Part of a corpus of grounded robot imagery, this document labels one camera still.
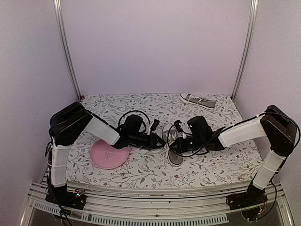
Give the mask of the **grey sneaker with red sole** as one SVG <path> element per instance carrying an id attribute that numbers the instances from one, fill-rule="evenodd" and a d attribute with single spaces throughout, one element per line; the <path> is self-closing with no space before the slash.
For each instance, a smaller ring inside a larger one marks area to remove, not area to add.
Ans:
<path id="1" fill-rule="evenodd" d="M 172 143 L 178 138 L 178 135 L 179 133 L 171 123 L 164 125 L 161 130 L 161 137 L 166 143 L 164 146 L 166 158 L 173 167 L 179 167 L 183 163 L 183 157 L 177 153 L 175 148 L 173 148 L 173 150 L 170 149 Z"/>

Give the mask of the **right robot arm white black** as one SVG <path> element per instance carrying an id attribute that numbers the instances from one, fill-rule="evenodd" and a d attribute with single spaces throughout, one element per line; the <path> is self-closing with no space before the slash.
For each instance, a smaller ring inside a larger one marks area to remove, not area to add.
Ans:
<path id="1" fill-rule="evenodd" d="M 207 152 L 221 151 L 248 140 L 261 137 L 268 139 L 270 152 L 247 190 L 227 196 L 226 203 L 231 210 L 259 205 L 268 200 L 266 186 L 281 170 L 301 139 L 301 130 L 297 123 L 275 105 L 268 106 L 263 113 L 250 119 L 216 131 L 211 129 L 203 116 L 195 116 L 187 124 L 191 134 L 183 134 L 173 143 L 167 143 L 168 160 L 176 166 L 182 163 L 186 152 L 192 152 L 191 156 L 194 156 L 202 149 Z"/>

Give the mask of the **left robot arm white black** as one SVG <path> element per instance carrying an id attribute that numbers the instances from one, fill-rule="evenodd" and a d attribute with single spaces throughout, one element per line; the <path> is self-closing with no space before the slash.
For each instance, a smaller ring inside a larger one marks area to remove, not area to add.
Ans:
<path id="1" fill-rule="evenodd" d="M 122 115 L 125 122 L 119 122 L 116 128 L 85 109 L 78 101 L 54 114 L 49 122 L 50 142 L 45 151 L 49 169 L 46 201 L 57 204 L 61 209 L 84 209 L 87 199 L 84 191 L 76 189 L 69 192 L 66 179 L 70 148 L 82 132 L 101 139 L 115 150 L 129 146 L 147 150 L 164 147 L 166 142 L 154 133 L 159 120 L 144 122 L 139 113 L 139 110 L 125 113 Z"/>

